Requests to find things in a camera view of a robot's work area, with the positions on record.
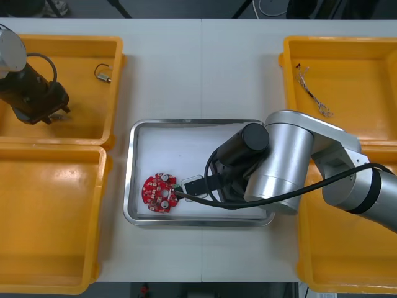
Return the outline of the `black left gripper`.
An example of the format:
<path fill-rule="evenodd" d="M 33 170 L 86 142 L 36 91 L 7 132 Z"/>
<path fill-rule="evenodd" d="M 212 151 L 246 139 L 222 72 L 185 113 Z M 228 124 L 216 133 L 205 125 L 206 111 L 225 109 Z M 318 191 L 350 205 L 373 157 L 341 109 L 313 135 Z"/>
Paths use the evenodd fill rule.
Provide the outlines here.
<path fill-rule="evenodd" d="M 68 103 L 68 93 L 59 82 L 56 82 L 49 95 L 33 99 L 25 97 L 21 106 L 13 107 L 12 110 L 16 117 L 25 124 L 35 125 L 39 122 L 51 124 L 53 120 L 63 118 L 59 111 L 71 112 Z"/>

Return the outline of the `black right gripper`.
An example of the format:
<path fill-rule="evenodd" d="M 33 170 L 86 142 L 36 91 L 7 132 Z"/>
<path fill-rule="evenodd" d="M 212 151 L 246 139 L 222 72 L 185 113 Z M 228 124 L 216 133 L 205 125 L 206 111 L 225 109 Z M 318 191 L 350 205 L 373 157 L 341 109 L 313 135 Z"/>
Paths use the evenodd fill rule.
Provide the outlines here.
<path fill-rule="evenodd" d="M 246 165 L 225 166 L 217 158 L 210 163 L 210 190 L 216 191 L 221 202 L 244 202 L 247 181 L 244 178 L 248 170 Z M 178 200 L 187 199 L 188 195 L 182 191 L 174 191 Z"/>

